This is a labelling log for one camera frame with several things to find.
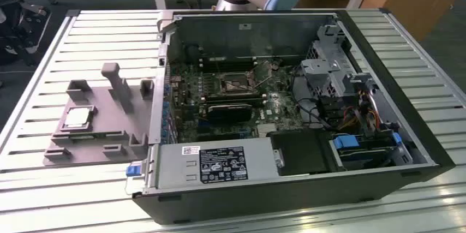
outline white label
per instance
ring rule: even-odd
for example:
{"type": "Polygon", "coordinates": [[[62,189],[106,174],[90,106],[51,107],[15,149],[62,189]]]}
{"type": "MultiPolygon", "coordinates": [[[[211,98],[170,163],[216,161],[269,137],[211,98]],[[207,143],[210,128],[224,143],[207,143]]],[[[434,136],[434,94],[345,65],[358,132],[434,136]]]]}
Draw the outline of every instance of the white label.
{"type": "Polygon", "coordinates": [[[182,154],[183,155],[198,155],[199,154],[200,147],[182,147],[182,154]]]}

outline blue latch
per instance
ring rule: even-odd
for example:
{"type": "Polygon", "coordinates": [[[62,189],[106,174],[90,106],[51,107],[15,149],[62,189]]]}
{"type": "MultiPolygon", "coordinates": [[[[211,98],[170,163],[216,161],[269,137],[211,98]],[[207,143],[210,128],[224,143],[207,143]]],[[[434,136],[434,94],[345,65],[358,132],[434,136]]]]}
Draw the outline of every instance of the blue latch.
{"type": "Polygon", "coordinates": [[[393,139],[395,140],[397,144],[401,144],[403,141],[401,140],[401,136],[397,132],[393,132],[393,139]]]}
{"type": "Polygon", "coordinates": [[[140,176],[140,165],[131,165],[126,168],[126,176],[135,177],[140,176]]]}
{"type": "Polygon", "coordinates": [[[343,135],[334,139],[335,148],[339,150],[342,148],[359,147],[359,142],[357,136],[343,135]]]}

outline warning symbol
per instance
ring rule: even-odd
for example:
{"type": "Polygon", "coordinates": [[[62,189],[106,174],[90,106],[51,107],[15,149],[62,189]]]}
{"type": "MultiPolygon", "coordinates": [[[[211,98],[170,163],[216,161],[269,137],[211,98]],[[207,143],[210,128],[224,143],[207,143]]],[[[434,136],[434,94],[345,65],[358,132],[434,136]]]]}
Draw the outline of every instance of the warning symbol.
{"type": "Polygon", "coordinates": [[[202,172],[210,172],[210,170],[211,170],[211,165],[203,164],[202,172]]]}

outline white table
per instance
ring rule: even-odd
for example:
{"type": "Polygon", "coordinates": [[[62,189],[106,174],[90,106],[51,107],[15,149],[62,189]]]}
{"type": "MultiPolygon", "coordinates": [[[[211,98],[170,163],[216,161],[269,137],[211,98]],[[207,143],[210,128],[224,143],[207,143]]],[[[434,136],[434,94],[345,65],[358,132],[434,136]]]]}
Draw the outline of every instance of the white table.
{"type": "MultiPolygon", "coordinates": [[[[119,62],[130,85],[158,70],[159,12],[82,11],[62,24],[0,134],[0,232],[459,231],[466,224],[465,94],[391,15],[369,10],[350,11],[350,16],[458,165],[451,171],[362,204],[158,225],[126,193],[127,163],[55,169],[43,165],[68,101],[68,81],[110,86],[100,75],[104,62],[119,62]]],[[[367,70],[361,54],[353,55],[367,70]]],[[[138,181],[128,186],[138,187],[138,181]]]]}

